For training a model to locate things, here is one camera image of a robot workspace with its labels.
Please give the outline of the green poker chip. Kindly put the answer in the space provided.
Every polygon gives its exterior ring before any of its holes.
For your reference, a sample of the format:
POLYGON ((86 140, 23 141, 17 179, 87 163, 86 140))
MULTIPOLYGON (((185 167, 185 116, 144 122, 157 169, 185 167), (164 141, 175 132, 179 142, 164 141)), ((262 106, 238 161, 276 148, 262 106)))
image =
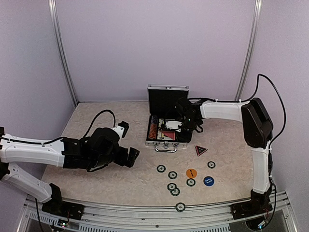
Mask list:
POLYGON ((166 167, 164 165, 158 165, 156 170, 159 172, 159 173, 164 173, 166 171, 166 167))
POLYGON ((186 181, 186 184, 189 187, 193 187, 196 184, 196 181, 193 178, 188 178, 187 181, 186 181))
POLYGON ((169 184, 167 185, 167 189, 168 189, 169 191, 172 191, 172 190, 176 189, 176 187, 177 187, 177 185, 176 185, 175 183, 169 183, 169 184))
POLYGON ((168 177, 169 177, 169 179, 176 179, 177 178, 177 173, 175 172, 175 171, 170 171, 169 173, 168 173, 168 177))
POLYGON ((209 161, 209 162, 207 163, 207 166, 208 166, 210 169, 213 169, 213 168, 216 167, 216 164, 215 164, 215 162, 213 162, 213 161, 209 161))
POLYGON ((183 212, 183 211, 186 209, 186 206, 185 206, 184 203, 177 203, 177 204, 175 205, 175 209, 176 209, 176 211, 178 211, 178 212, 183 212))
POLYGON ((180 194, 180 189, 179 188, 175 188, 173 190, 170 191, 172 196, 178 196, 180 194))

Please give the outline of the aluminium poker set case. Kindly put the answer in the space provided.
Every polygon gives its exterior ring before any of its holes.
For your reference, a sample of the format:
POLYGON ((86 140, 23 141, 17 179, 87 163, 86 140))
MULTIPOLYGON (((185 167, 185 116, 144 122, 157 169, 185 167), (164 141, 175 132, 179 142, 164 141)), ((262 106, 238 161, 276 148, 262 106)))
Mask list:
POLYGON ((189 86, 176 85, 156 85, 149 84, 147 87, 148 106, 149 106, 149 122, 147 128, 146 145, 153 146, 158 153, 175 153, 178 149, 184 148, 188 143, 181 143, 178 141, 178 132, 175 131, 175 140, 158 140, 149 139, 149 128, 151 117, 153 115, 158 117, 157 134, 163 130, 161 124, 163 120, 180 121, 180 115, 175 108, 175 103, 178 99, 188 97, 189 86))

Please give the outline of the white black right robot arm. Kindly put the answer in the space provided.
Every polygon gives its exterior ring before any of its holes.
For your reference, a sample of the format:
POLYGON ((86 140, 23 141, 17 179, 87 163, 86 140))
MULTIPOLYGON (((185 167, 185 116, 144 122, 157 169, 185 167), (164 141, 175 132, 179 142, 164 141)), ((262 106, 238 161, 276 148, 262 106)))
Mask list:
POLYGON ((246 100, 219 101, 208 98, 180 98, 175 103, 180 121, 172 126, 177 131, 202 132, 205 119, 222 119, 242 124, 244 140, 253 158, 253 187, 250 200, 231 205, 234 219, 262 214, 273 210, 270 194, 272 180, 273 122, 262 100, 254 94, 246 100))

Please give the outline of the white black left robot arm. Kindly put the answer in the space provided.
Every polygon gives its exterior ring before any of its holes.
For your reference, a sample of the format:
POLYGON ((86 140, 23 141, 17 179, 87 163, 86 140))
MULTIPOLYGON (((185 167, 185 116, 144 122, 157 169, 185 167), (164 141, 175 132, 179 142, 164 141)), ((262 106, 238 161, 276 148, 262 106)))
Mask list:
POLYGON ((68 205, 62 200, 60 188, 35 178, 17 163, 84 169, 88 173, 99 171, 110 163, 131 168, 140 152, 121 146, 128 129, 129 124, 122 121, 114 123, 111 128, 96 128, 91 135, 85 133, 80 139, 58 137, 48 141, 19 138, 5 133, 4 127, 1 127, 0 180, 33 196, 57 215, 62 215, 68 205))

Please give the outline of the red playing card deck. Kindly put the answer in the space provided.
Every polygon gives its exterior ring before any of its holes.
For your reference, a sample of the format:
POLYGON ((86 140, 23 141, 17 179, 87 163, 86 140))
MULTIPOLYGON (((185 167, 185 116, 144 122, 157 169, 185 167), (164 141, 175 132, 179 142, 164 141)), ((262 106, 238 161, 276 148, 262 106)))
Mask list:
POLYGON ((175 132, 174 131, 159 131, 157 134, 158 140, 175 140, 175 132))

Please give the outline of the black red triangular dealer button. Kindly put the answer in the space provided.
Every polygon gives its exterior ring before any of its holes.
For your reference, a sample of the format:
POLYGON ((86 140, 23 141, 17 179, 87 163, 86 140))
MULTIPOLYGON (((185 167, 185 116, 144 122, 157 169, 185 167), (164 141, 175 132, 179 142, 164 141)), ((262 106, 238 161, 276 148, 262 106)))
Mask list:
POLYGON ((201 147, 201 146, 198 146, 198 145, 195 145, 195 150, 196 150, 196 154, 198 157, 200 157, 202 154, 204 154, 205 152, 208 151, 207 148, 204 148, 204 147, 201 147))

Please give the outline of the orange big blind button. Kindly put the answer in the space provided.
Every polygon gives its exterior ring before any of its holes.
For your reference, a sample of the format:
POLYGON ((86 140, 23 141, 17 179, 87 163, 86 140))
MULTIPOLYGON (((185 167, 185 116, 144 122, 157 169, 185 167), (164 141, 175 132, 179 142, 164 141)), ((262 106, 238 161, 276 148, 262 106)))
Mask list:
POLYGON ((190 169, 188 169, 188 170, 186 171, 186 176, 187 176, 188 178, 194 179, 194 178, 197 177, 197 171, 196 171, 195 169, 190 168, 190 169))

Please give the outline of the blue small blind button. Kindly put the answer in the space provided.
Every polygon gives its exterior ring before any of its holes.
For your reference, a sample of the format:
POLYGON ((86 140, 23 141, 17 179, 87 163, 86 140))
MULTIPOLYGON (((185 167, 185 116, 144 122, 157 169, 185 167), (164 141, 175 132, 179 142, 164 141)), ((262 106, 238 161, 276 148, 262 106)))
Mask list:
POLYGON ((203 179, 203 183, 204 183, 205 186, 211 187, 211 186, 214 185, 215 181, 214 181, 214 178, 213 178, 213 177, 211 177, 211 176, 206 176, 206 177, 204 177, 204 179, 203 179))

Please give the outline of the front aluminium rail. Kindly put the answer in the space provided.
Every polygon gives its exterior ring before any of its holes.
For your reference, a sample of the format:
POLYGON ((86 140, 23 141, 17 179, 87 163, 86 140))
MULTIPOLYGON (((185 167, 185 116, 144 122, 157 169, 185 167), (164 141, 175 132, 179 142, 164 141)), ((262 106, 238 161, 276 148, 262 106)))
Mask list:
POLYGON ((296 219, 285 192, 271 195, 275 212, 234 219, 232 201, 217 204, 186 205, 183 212, 172 206, 126 206, 76 201, 84 206, 80 220, 36 209, 27 197, 17 221, 16 232, 248 232, 250 226, 266 221, 264 232, 297 232, 296 219))

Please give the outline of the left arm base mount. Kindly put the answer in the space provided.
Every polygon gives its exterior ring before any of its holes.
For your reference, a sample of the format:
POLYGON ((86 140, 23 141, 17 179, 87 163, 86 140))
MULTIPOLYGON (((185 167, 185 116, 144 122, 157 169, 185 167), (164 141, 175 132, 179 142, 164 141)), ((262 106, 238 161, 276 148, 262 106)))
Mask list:
POLYGON ((42 205, 42 211, 67 219, 81 220, 84 213, 84 205, 66 201, 50 200, 42 205))

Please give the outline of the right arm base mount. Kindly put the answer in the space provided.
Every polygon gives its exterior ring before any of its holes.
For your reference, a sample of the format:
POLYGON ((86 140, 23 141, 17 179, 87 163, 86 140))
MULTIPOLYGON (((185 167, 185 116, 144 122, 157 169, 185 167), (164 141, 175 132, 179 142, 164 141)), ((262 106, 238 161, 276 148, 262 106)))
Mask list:
POLYGON ((247 218, 254 215, 253 204, 251 201, 235 203, 230 206, 233 219, 247 218))

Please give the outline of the right aluminium frame post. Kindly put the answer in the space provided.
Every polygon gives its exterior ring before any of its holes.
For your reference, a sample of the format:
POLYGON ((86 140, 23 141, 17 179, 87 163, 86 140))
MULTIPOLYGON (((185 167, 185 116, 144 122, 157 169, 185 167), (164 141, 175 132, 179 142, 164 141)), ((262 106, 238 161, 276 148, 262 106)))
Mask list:
POLYGON ((244 64, 243 64, 243 68, 241 72, 240 81, 238 84, 236 95, 234 97, 235 101, 238 101, 241 98, 244 87, 245 87, 245 83, 248 77, 249 67, 250 67, 250 63, 251 63, 251 59, 252 59, 253 51, 254 51, 255 39, 257 36, 257 32, 258 32, 260 15, 262 11, 262 3, 263 3, 262 0, 255 1, 254 11, 253 11, 253 20, 252 20, 250 36, 249 36, 249 43, 247 46, 247 52, 246 52, 246 56, 245 56, 245 60, 244 60, 244 64))

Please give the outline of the aluminium frame post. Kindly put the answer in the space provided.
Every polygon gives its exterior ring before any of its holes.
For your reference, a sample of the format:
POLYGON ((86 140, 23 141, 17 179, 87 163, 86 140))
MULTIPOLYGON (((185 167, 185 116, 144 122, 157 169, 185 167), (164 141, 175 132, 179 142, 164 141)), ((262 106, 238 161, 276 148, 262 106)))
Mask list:
POLYGON ((67 58, 66 58, 66 54, 65 54, 65 49, 64 49, 64 45, 63 45, 63 41, 62 41, 60 23, 59 23, 58 14, 57 14, 56 1, 55 0, 49 0, 48 5, 49 5, 49 11, 50 11, 52 24, 53 24, 53 30, 54 30, 54 35, 55 35, 55 39, 56 39, 56 45, 57 45, 57 49, 58 49, 58 53, 59 53, 59 57, 60 57, 60 62, 61 62, 61 66, 62 66, 62 69, 63 69, 63 72, 64 72, 64 76, 65 76, 65 81, 66 81, 66 84, 68 86, 68 90, 69 90, 69 94, 70 94, 72 103, 73 103, 74 107, 76 107, 78 105, 79 101, 78 101, 78 98, 77 98, 77 94, 76 94, 76 91, 75 91, 73 80, 72 80, 71 75, 70 75, 70 70, 69 70, 69 66, 68 66, 68 62, 67 62, 67 58))
POLYGON ((244 87, 245 87, 245 83, 248 77, 249 67, 250 67, 250 63, 251 63, 251 59, 252 59, 253 51, 254 51, 255 39, 257 36, 257 32, 258 32, 260 15, 262 11, 262 3, 263 3, 262 0, 255 1, 254 11, 253 11, 253 20, 252 20, 250 36, 249 36, 249 43, 247 46, 247 52, 246 52, 246 56, 245 56, 245 60, 244 60, 244 64, 243 64, 243 68, 241 72, 240 81, 238 84, 236 95, 234 97, 235 101, 238 101, 241 98, 244 87))

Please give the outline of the left aluminium frame post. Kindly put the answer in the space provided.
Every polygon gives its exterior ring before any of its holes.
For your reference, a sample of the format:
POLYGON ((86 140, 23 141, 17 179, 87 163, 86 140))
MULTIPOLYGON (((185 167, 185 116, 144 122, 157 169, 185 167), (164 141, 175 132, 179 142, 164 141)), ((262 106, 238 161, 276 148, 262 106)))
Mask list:
POLYGON ((69 90, 69 94, 70 94, 72 103, 73 103, 74 107, 76 107, 78 105, 79 101, 78 101, 78 98, 77 98, 77 94, 76 94, 76 91, 75 91, 73 80, 72 80, 71 75, 70 75, 70 70, 69 70, 69 66, 68 66, 68 62, 67 62, 67 58, 66 58, 66 54, 65 54, 65 49, 64 49, 64 45, 63 45, 63 41, 62 41, 60 23, 59 23, 58 14, 57 14, 56 1, 55 0, 49 0, 48 5, 49 5, 49 11, 50 11, 52 24, 53 24, 53 30, 54 30, 54 35, 55 35, 55 39, 56 39, 56 45, 57 45, 57 49, 58 49, 58 53, 59 53, 59 57, 60 57, 60 62, 61 62, 61 66, 62 66, 62 69, 63 69, 63 72, 64 72, 64 76, 65 76, 65 81, 66 81, 66 84, 68 86, 68 90, 69 90))

